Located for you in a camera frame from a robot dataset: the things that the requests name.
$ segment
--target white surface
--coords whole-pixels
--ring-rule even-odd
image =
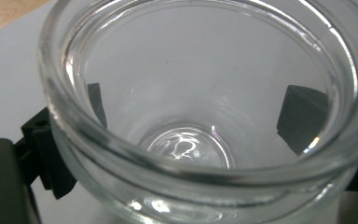
[[[0,30],[0,137],[13,142],[21,138],[20,126],[45,105],[39,81],[36,47],[43,20],[54,1]],[[122,223],[79,184],[56,201],[37,179],[33,183],[44,224]],[[337,202],[313,223],[334,224]]]

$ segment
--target glass rim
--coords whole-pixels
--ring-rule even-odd
[[[78,99],[68,90],[67,84],[60,78],[60,76],[64,76],[62,64],[60,64],[61,58],[57,58],[51,52],[55,44],[52,43],[52,36],[56,32],[54,29],[58,25],[59,17],[68,4],[70,3],[67,1],[59,1],[49,14],[40,37],[38,51],[39,70],[48,98],[48,107],[63,130],[71,131],[77,137],[88,139],[133,165],[143,166],[145,169],[154,170],[156,173],[164,175],[218,185],[258,186],[298,182],[331,175],[358,162],[358,150],[351,151],[351,147],[358,148],[358,138],[357,141],[355,141],[356,139],[349,139],[346,142],[342,142],[341,139],[338,144],[336,144],[337,139],[333,139],[304,160],[254,169],[225,170],[199,167],[156,158],[139,150],[137,146],[107,131],[92,118],[88,111],[77,103]],[[355,99],[355,103],[358,104],[358,97]],[[324,155],[322,149],[334,149],[334,152]]]

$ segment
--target clear glass vessel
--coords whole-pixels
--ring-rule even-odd
[[[58,1],[38,55],[64,160],[129,222],[305,223],[358,163],[355,2]]]

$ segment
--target black holder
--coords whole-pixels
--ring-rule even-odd
[[[89,84],[95,114],[106,127],[99,84]],[[327,115],[327,96],[313,89],[288,86],[277,123],[278,134],[301,154],[322,129]],[[15,145],[0,139],[0,224],[37,224],[40,218],[30,185],[40,176],[56,199],[76,184],[55,145],[46,108],[22,127],[24,137]],[[358,191],[358,172],[347,190]]]

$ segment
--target wooden surface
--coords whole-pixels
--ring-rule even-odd
[[[48,0],[0,0],[0,28],[27,14]]]

